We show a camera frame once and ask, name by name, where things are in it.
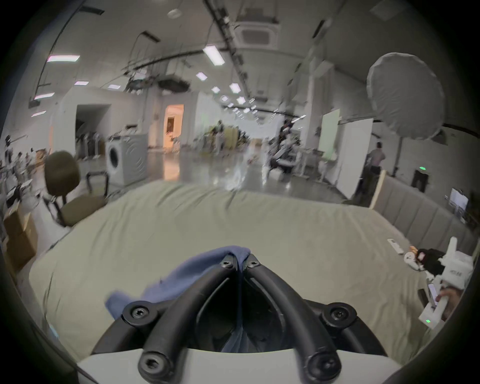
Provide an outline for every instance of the ceiling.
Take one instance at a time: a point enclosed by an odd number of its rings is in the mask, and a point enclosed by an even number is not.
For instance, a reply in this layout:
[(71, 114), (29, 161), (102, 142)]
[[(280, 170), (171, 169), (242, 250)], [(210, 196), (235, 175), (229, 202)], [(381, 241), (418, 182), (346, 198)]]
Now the ceiling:
[[(276, 17), (280, 24), (278, 49), (239, 49), (248, 74), (250, 93), (268, 98), (259, 107), (274, 109), (286, 94), (287, 84), (297, 66), (301, 76), (307, 76), (305, 57), (314, 43), (312, 36), (321, 20), (333, 17), (326, 35), (319, 43), (323, 59), (335, 64), (339, 71), (365, 82), (368, 69), (383, 54), (391, 51), (412, 53), (424, 60), (437, 74), (447, 96), (447, 116), (461, 121), (467, 115), (462, 87), (439, 39), (422, 18), (407, 8), (387, 21), (370, 12), (377, 0), (210, 0), (214, 7), (224, 5), (231, 21), (246, 8), (262, 8), (263, 14)], [(224, 47), (224, 42), (212, 24), (212, 17), (201, 0), (87, 0), (86, 5), (104, 10), (102, 15), (80, 12), (69, 22), (60, 36), (54, 54), (79, 54), (76, 63), (47, 63), (41, 83), (51, 83), (41, 92), (66, 93), (75, 80), (88, 80), (88, 86), (107, 88), (120, 85), (122, 91), (128, 77), (123, 76), (129, 62), (144, 63), (180, 52), (201, 50), (207, 43)], [(180, 8), (182, 16), (170, 19), (167, 13)], [(139, 34), (147, 30), (159, 37), (154, 43)], [(212, 87), (236, 103), (238, 95), (229, 84), (239, 82), (227, 52), (222, 52), (223, 66), (215, 67), (204, 54), (170, 60), (149, 66), (158, 73), (174, 73), (191, 83), (191, 89), (213, 95)], [(200, 81), (195, 75), (204, 72), (208, 78)], [(300, 81), (295, 100), (306, 100), (307, 82)], [(46, 107), (53, 100), (42, 101)]]

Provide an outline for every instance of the washing machine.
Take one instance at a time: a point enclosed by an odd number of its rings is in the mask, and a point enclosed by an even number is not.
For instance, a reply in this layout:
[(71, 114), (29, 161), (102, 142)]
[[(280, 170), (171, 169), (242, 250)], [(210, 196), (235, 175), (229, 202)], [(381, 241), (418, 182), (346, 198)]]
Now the washing machine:
[(116, 136), (105, 145), (109, 182), (126, 186), (147, 177), (147, 134)]

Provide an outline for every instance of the washing machine door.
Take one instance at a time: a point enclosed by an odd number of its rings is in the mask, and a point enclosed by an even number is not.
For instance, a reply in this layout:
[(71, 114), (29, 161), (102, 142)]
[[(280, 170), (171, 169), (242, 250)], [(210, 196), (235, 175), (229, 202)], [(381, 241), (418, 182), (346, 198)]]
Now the washing machine door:
[(108, 151), (108, 161), (110, 162), (112, 168), (116, 169), (119, 165), (119, 153), (116, 147), (110, 147)]

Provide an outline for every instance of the doorway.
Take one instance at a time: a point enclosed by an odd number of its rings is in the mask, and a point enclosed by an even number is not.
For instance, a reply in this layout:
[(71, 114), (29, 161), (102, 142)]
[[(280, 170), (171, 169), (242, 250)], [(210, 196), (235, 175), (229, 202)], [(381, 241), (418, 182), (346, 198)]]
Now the doorway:
[(77, 158), (105, 154), (105, 137), (110, 122), (111, 104), (79, 104), (75, 116)]
[(163, 123), (163, 147), (173, 150), (174, 143), (179, 143), (183, 119), (183, 104), (169, 105), (165, 110)]

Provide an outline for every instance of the bed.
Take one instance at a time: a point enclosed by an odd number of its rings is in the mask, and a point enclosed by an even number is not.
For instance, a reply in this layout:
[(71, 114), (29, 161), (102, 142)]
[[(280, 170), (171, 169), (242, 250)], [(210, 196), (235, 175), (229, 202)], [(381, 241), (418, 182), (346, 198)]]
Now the bed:
[(144, 288), (198, 253), (248, 247), (302, 297), (352, 305), (388, 355), (404, 364), (426, 327), (414, 272), (387, 242), (408, 240), (378, 212), (246, 191), (156, 181), (95, 212), (38, 258), (29, 283), (76, 360), (113, 322), (104, 302)]

